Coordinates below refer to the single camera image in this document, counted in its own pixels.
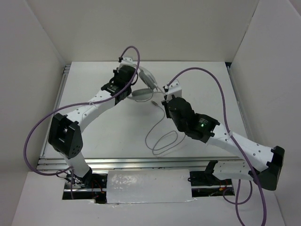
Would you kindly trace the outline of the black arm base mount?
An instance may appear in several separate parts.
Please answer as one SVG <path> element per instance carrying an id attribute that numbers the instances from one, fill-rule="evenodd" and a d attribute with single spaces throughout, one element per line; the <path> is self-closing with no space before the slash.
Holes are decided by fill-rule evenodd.
<path id="1" fill-rule="evenodd" d="M 204 171 L 191 171 L 188 181 L 192 186 L 229 186 L 232 185 L 230 179 L 220 180 L 214 173 L 214 166 L 218 161 L 210 161 Z"/>

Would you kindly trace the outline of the white grey over-ear headphones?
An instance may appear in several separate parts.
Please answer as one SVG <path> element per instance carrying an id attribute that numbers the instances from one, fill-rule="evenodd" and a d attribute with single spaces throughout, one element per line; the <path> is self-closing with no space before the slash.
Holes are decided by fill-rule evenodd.
<path id="1" fill-rule="evenodd" d="M 138 77 L 146 87 L 132 91 L 127 99 L 134 100 L 136 102 L 146 102 L 151 100 L 155 93 L 164 94 L 164 91 L 158 86 L 153 74 L 146 68 L 142 66 L 139 67 Z"/>

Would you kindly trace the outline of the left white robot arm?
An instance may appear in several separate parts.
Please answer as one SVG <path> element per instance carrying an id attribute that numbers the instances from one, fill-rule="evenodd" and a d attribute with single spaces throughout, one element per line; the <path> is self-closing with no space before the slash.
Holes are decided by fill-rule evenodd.
<path id="1" fill-rule="evenodd" d="M 120 64 L 113 70 L 114 76 L 87 102 L 80 104 L 74 111 L 53 116 L 48 143 L 64 158 L 73 170 L 76 183 L 83 188 L 89 187 L 96 174 L 86 163 L 81 150 L 82 132 L 105 111 L 113 108 L 132 92 L 131 86 L 138 68 Z"/>

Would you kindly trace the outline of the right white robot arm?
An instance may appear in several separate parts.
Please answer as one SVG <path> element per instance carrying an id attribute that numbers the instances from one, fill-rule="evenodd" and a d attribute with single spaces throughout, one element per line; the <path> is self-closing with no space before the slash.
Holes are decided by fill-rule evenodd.
<path id="1" fill-rule="evenodd" d="M 165 95 L 161 103 L 167 118 L 172 119 L 179 132 L 204 144 L 217 146 L 251 164 L 247 170 L 233 173 L 234 176 L 245 180 L 258 178 L 263 189 L 276 190 L 284 162 L 283 148 L 263 146 L 228 132 L 225 125 L 216 119 L 194 112 L 190 103 L 182 97 Z"/>

